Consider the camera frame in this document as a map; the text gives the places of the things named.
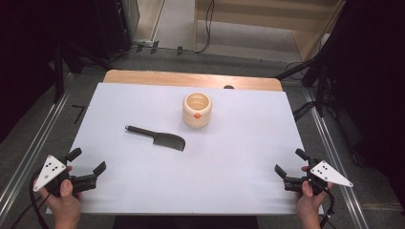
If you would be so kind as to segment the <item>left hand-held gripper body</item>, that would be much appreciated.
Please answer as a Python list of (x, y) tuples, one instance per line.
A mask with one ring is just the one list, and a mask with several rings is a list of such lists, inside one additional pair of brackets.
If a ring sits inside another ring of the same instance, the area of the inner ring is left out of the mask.
[(67, 162), (72, 162), (76, 156), (65, 156), (59, 160), (48, 156), (32, 190), (38, 192), (45, 188), (53, 196), (60, 198), (60, 186), (65, 179), (73, 185), (73, 195), (96, 188), (97, 174), (92, 173), (83, 177), (71, 176), (67, 169)]

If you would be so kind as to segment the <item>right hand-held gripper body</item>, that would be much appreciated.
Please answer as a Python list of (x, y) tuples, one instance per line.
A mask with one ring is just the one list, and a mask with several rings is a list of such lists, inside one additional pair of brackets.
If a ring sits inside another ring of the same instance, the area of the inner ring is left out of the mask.
[(301, 192), (302, 183), (307, 180), (312, 186), (312, 192), (318, 196), (328, 188), (329, 183), (352, 187), (353, 183), (336, 171), (325, 160), (309, 159), (309, 168), (304, 177), (288, 177), (283, 172), (283, 182), (286, 191)]

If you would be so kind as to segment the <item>cream ribbed cup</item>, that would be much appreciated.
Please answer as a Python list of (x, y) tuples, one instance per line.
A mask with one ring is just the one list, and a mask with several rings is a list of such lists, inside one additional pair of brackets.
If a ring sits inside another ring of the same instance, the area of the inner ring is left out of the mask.
[(194, 129), (206, 126), (210, 120), (212, 105), (211, 99), (206, 94), (188, 94), (182, 102), (183, 122)]

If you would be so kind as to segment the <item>person's right hand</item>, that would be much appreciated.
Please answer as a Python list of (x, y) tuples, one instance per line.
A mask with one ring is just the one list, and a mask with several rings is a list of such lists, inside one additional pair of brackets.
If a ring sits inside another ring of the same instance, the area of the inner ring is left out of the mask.
[(315, 196), (307, 180), (302, 183), (302, 196), (296, 204), (296, 215), (302, 229), (321, 229), (319, 222), (319, 208), (328, 194), (325, 192)]

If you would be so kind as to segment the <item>person's left hand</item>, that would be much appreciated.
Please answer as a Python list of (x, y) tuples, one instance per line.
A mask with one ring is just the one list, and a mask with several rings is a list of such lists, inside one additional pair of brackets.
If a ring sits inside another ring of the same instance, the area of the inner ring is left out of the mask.
[(39, 194), (53, 213), (54, 229), (76, 229), (81, 218), (81, 205), (73, 195), (73, 184), (64, 179), (60, 184), (60, 197), (51, 195), (45, 188)]

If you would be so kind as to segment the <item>white board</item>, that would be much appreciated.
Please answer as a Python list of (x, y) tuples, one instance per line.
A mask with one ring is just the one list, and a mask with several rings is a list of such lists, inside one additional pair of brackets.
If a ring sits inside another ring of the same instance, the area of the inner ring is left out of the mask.
[[(108, 215), (282, 215), (295, 211), (276, 164), (301, 177), (305, 162), (283, 92), (204, 89), (213, 103), (209, 123), (182, 120), (189, 87), (100, 83), (73, 145), (77, 176), (100, 162), (107, 169), (83, 193), (82, 210)], [(155, 145), (127, 125), (181, 136), (184, 150)]]

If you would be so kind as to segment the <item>black metal stand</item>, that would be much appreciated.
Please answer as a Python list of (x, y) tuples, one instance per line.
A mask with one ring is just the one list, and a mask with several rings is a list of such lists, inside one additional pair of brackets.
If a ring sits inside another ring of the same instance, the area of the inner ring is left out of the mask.
[(65, 92), (63, 63), (66, 63), (73, 73), (82, 73), (84, 65), (80, 61), (80, 56), (90, 59), (105, 71), (110, 71), (113, 68), (110, 64), (78, 44), (69, 40), (60, 41), (54, 48), (54, 103), (57, 103)]
[(329, 68), (321, 57), (315, 55), (310, 60), (300, 62), (297, 66), (276, 75), (275, 79), (283, 80), (293, 74), (299, 73), (304, 69), (307, 69), (307, 72), (301, 79), (301, 83), (304, 87), (312, 86), (315, 82), (318, 82), (315, 100), (309, 102), (307, 106), (311, 104), (319, 116), (323, 117), (323, 106), (326, 104), (324, 101), (324, 93), (327, 87)]

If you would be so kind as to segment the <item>dark curtain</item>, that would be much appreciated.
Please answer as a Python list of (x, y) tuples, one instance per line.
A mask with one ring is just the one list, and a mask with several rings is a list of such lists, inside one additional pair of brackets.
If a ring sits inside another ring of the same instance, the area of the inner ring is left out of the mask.
[(0, 143), (54, 84), (54, 50), (75, 39), (91, 3), (0, 0)]
[(405, 0), (346, 0), (330, 42), (332, 92), (359, 135), (354, 152), (405, 209)]

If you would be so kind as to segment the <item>wooden table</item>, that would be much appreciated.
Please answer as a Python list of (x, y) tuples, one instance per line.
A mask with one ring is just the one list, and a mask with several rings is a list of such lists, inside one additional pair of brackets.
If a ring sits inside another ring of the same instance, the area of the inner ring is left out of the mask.
[(236, 90), (271, 92), (283, 90), (281, 82), (275, 78), (202, 73), (110, 70), (105, 74), (103, 82), (221, 89), (232, 86)]

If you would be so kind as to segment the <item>wooden shelf unit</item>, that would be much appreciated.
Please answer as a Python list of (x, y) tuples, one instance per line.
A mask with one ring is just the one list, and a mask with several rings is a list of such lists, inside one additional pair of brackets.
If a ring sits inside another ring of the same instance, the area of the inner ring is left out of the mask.
[(287, 43), (302, 60), (316, 53), (334, 27), (345, 0), (194, 0), (193, 45), (203, 41), (203, 20), (214, 23), (216, 48), (279, 50)]

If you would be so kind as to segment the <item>black cabinet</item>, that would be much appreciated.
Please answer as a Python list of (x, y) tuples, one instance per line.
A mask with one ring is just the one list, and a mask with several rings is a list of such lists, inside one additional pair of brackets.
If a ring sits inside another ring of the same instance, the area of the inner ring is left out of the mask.
[(124, 0), (95, 0), (105, 56), (128, 51), (132, 46)]

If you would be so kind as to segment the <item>metal floor rail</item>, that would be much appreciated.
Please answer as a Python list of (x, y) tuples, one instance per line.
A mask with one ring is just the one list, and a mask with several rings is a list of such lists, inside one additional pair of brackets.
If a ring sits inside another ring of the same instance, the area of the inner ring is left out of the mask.
[[(315, 100), (310, 89), (303, 89), (303, 97), (308, 104)], [(353, 180), (340, 156), (327, 120), (318, 114), (315, 106), (309, 104), (306, 110), (307, 112), (298, 120), (306, 151), (326, 160), (343, 176)], [(334, 214), (327, 223), (328, 226), (332, 224), (337, 229), (371, 229), (355, 187), (335, 185), (330, 192), (334, 195)]]
[(52, 96), (45, 93), (0, 144), (0, 227), (4, 226), (69, 95), (67, 91), (52, 103)]

